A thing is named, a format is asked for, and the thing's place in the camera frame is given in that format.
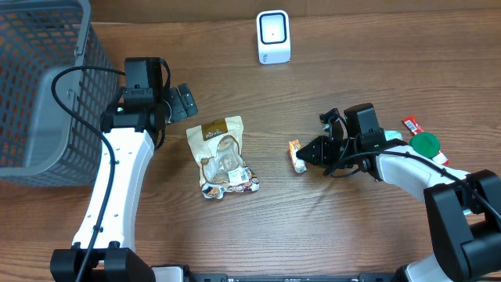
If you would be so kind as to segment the orange white snack packet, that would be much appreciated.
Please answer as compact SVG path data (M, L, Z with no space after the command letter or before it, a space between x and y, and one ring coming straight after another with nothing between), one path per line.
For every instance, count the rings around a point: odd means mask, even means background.
M291 163L293 165L294 171L297 174L301 174L307 171L306 163L297 157L297 152L302 148L301 143L298 139L291 140L289 142L289 154Z

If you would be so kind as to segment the teal tissue packet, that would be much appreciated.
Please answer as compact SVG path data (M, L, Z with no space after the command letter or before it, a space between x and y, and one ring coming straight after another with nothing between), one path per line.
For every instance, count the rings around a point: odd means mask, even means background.
M387 141L391 141L394 139L398 139L401 141L404 140L402 133L400 133L398 131L392 131L392 130L384 131L384 137Z

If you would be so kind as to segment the white snack wrapper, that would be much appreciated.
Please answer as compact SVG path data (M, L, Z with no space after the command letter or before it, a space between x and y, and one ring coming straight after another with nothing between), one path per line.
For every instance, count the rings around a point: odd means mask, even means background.
M186 130L187 141L199 167L201 192L221 200L227 193L259 190L258 177L242 157L243 120L221 118Z

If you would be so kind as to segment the red snack bar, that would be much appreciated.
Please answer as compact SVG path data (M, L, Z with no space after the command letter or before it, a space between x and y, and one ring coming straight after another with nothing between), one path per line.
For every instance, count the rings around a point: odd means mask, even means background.
M408 116L402 120L402 123L404 124L405 127L411 132L412 136L414 137L417 133L420 132L426 132L424 128L417 122L416 118L414 116ZM447 166L449 164L449 159L441 152L439 151L439 154L436 155L435 157L431 158L434 162L440 164L440 165L445 165Z

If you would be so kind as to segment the green lid jar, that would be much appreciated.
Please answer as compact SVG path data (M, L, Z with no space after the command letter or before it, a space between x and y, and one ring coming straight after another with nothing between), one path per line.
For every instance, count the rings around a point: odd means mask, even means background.
M417 133L409 141L409 145L420 155L433 158L439 154L441 144L438 138L430 132Z

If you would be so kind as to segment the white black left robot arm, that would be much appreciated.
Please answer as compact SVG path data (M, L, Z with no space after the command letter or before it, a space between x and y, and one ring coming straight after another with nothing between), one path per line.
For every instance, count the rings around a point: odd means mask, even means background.
M171 87L169 66L158 57L127 58L121 75L126 85L99 126L54 99L99 137L102 152L86 216L71 247L52 253L50 272L56 281L191 281L188 266L149 266L135 253L135 219L148 164L167 125L197 113L193 95L185 84Z

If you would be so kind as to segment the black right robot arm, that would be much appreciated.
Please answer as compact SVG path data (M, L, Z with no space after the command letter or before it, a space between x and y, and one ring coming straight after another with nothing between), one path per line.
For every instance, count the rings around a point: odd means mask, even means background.
M402 266L390 281L494 281L500 270L500 177L434 161L439 143L388 139L372 103L320 114L325 135L297 150L298 160L366 172L424 203L433 252Z

